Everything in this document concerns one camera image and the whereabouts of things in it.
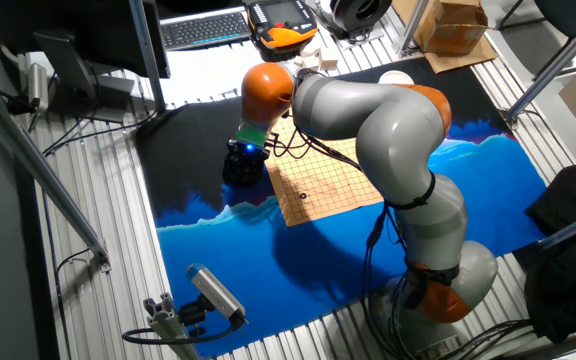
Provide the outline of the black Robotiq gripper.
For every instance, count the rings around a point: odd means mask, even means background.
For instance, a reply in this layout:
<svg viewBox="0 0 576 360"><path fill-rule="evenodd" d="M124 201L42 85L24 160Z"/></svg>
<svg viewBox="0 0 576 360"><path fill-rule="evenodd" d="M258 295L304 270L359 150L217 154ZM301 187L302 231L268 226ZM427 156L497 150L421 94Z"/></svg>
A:
<svg viewBox="0 0 576 360"><path fill-rule="evenodd" d="M225 162L238 163L264 163L267 160L267 150L255 143L231 138L227 142L228 153Z"/></svg>

